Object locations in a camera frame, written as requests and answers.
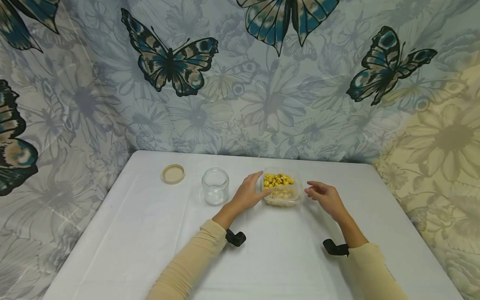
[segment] white table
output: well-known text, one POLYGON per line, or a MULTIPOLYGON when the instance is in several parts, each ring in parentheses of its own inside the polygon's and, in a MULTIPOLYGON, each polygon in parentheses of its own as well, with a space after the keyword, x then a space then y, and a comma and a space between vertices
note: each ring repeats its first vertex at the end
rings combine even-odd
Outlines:
MULTIPOLYGON (((142 300, 161 270, 219 207, 202 200, 201 177, 212 167, 230 177, 230 197, 245 176, 265 167, 297 171, 337 187, 364 234, 412 300, 461 296, 373 167, 233 156, 138 151, 88 225, 44 300, 142 300), (185 179, 167 185, 166 165, 185 179)), ((322 242, 343 243, 339 228, 313 201, 299 208, 260 202, 231 227, 247 241, 228 245, 198 282, 195 300, 361 299, 344 259, 322 242)))

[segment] beige sleeve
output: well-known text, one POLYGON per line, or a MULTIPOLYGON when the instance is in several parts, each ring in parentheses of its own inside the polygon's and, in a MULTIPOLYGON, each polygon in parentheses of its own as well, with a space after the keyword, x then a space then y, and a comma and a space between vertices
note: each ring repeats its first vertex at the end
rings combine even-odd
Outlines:
POLYGON ((385 265, 380 247, 368 243, 348 251, 347 260, 366 300, 408 300, 385 265))
POLYGON ((225 247, 225 235, 225 229, 207 220, 163 270, 145 299, 186 300, 197 279, 225 247))

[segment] clear plastic container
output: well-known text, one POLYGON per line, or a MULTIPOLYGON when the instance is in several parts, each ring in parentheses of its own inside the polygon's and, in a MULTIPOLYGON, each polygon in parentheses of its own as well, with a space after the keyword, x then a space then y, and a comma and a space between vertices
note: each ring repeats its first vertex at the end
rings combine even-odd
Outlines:
POLYGON ((300 175, 295 171, 287 168, 266 168, 262 175, 262 191, 264 187, 265 174, 280 174, 289 175, 295 182, 289 185, 282 185, 270 188, 272 193, 264 198, 267 205, 282 206, 282 207, 294 207, 300 204, 303 197, 301 196, 302 184, 300 175))

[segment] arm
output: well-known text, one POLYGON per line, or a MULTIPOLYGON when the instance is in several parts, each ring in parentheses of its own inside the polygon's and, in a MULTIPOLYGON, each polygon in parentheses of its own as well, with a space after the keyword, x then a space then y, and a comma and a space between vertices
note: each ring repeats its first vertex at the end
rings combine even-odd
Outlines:
POLYGON ((365 299, 408 300, 408 296, 388 271, 380 248, 368 242, 344 207, 336 189, 321 182, 307 183, 311 185, 305 189, 308 196, 317 200, 340 226, 345 243, 350 248, 347 259, 365 299))
POLYGON ((226 230, 245 210, 254 207, 270 193, 255 193, 255 185, 262 172, 249 175, 240 185, 232 201, 222 207, 211 220, 175 255, 152 286, 146 300, 186 300, 195 282, 210 262, 225 247, 226 230))

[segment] hand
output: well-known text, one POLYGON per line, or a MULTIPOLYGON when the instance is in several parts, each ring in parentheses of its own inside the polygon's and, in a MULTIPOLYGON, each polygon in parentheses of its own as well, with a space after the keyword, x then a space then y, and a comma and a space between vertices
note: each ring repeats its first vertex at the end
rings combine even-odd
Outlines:
POLYGON ((311 187, 305 189, 307 195, 318 201, 334 221, 338 223, 350 216, 335 187, 318 181, 308 181, 307 184, 311 185, 311 187))
POLYGON ((269 189, 263 190, 259 193, 255 192, 255 186, 257 185, 257 181, 262 174, 263 171, 260 171, 247 176, 235 193, 235 196, 233 196, 232 201, 228 203, 230 206, 234 207, 239 214, 243 213, 249 208, 254 207, 261 199, 271 193, 269 189))
POLYGON ((260 171, 247 176, 235 193, 235 196, 233 196, 232 201, 225 204, 212 220, 226 230, 230 228, 230 225, 232 225, 238 215, 254 207, 262 198, 268 196, 271 193, 270 190, 263 190, 259 193, 255 192, 255 186, 262 174, 263 172, 260 171))

